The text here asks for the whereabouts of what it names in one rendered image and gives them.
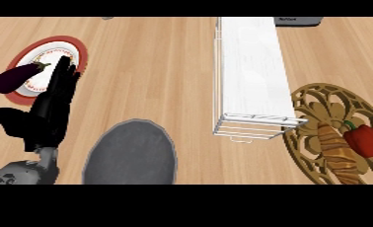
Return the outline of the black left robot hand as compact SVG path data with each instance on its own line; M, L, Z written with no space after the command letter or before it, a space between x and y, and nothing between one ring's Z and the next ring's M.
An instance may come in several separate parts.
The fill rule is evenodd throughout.
M13 108L0 108L0 125L9 136L23 139L26 152L44 147L57 148L63 141L78 78L75 66L63 56L47 90L35 98L31 109L23 112Z

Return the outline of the red oval placemat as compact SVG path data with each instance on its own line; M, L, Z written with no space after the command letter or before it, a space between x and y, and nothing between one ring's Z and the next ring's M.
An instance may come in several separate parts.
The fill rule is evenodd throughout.
M81 61L79 61L79 65L75 66L75 71L78 73L82 73L84 72L84 69L85 69L85 65L87 65L87 49L85 49L85 46L82 44L82 42L74 38L74 37L69 37L69 36L54 36L54 37L49 37L49 38L44 38L41 40L38 40L37 42L34 42L16 55L16 57L13 58L7 68L12 69L16 66L16 63L21 59L21 56L26 54L26 52L35 48L40 44L46 43L46 42L50 42L50 41L66 41L69 43L72 43L75 46L77 46L77 49L78 49L78 52L79 52L79 57L81 57ZM21 94L16 93L16 90L9 93L6 95L6 98L10 100L12 103L18 104L18 105L23 105L23 106L29 106L35 100L37 97L25 97L22 96Z

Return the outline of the dark grey oval placemat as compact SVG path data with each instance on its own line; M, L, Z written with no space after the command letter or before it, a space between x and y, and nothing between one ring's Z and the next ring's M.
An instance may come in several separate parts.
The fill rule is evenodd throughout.
M171 185L177 151L165 129L146 119L119 122L102 134L88 152L85 185Z

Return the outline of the red bell pepper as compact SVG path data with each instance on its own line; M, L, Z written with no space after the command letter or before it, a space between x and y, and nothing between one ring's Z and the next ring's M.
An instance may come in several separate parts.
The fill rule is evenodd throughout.
M373 128L365 124L355 126L354 123L346 120L343 124L349 127L349 130L343 133L343 139L355 151L355 153L364 157L373 157Z

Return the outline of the white plate with red pattern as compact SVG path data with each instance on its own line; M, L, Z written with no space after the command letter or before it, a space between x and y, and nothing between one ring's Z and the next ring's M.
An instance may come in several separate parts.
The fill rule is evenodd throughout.
M37 97L50 84L51 75L62 56L69 58L69 63L79 65L81 57L77 46L66 41L50 41L32 48L16 63L16 66L41 62L47 65L44 71L32 76L23 85L16 89L16 93L25 97Z

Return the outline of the dark purple eggplant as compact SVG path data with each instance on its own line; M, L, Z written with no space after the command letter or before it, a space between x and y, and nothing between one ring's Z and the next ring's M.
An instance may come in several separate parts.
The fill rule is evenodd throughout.
M0 94L13 92L38 73L41 73L50 63L32 62L18 66L0 73Z

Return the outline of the dark grey appliance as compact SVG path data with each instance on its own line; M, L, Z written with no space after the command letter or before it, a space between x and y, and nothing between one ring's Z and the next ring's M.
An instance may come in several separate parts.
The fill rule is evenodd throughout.
M314 27L320 24L321 17L276 17L277 27Z

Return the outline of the brown braided bread loaf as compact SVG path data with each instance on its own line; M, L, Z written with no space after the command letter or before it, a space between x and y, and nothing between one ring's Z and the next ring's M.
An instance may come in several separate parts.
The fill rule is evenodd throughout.
M320 151L332 173L345 185L358 185L360 177L352 149L326 122L317 124Z

